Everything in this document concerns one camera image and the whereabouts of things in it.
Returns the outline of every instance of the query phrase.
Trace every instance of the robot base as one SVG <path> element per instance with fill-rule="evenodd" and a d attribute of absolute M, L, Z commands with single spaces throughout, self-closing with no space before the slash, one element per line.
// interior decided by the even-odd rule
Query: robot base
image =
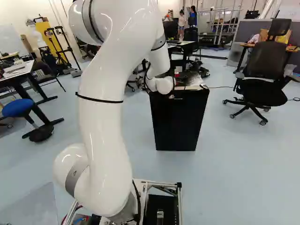
<path fill-rule="evenodd" d="M 181 183 L 158 183 L 148 180 L 134 179 L 141 201 L 141 221 L 139 225 L 182 225 Z M 150 194 L 151 189 L 162 193 Z M 63 223 L 71 225 L 78 202 L 75 201 Z M 123 223 L 135 225 L 136 222 Z M 102 217 L 100 225 L 116 225 L 109 219 Z"/>

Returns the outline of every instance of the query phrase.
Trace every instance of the black pedestal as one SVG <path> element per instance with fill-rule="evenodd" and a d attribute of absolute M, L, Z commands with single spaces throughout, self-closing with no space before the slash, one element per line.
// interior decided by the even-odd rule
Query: black pedestal
<path fill-rule="evenodd" d="M 201 87 L 150 93 L 157 150 L 195 151 L 209 93 Z"/>

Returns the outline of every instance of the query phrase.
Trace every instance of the robotic arm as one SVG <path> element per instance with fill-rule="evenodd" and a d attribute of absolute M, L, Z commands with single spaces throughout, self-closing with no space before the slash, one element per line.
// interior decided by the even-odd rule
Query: robotic arm
<path fill-rule="evenodd" d="M 102 45 L 82 74 L 79 120 L 83 144 L 73 144 L 55 159 L 55 179 L 97 215 L 115 223 L 132 219 L 136 199 L 132 170 L 121 133 L 124 88 L 134 68 L 149 56 L 147 84 L 167 94 L 171 77 L 164 29 L 156 0 L 77 0 L 69 24 L 82 41 Z"/>

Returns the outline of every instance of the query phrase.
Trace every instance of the blue seat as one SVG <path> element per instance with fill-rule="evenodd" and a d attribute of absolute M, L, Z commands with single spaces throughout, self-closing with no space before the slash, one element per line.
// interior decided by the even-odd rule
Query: blue seat
<path fill-rule="evenodd" d="M 34 101 L 31 99 L 17 99 L 8 103 L 2 109 L 2 115 L 4 117 L 23 117 L 24 114 L 31 110 L 34 105 Z"/>

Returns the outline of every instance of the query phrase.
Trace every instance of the keyboard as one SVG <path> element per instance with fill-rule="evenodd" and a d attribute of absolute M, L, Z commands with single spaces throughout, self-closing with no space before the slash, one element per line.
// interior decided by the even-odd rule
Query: keyboard
<path fill-rule="evenodd" d="M 167 40 L 167 44 L 176 44 L 176 45 L 180 45 L 181 42 L 180 42 L 180 41 L 176 41 L 176 40 Z"/>

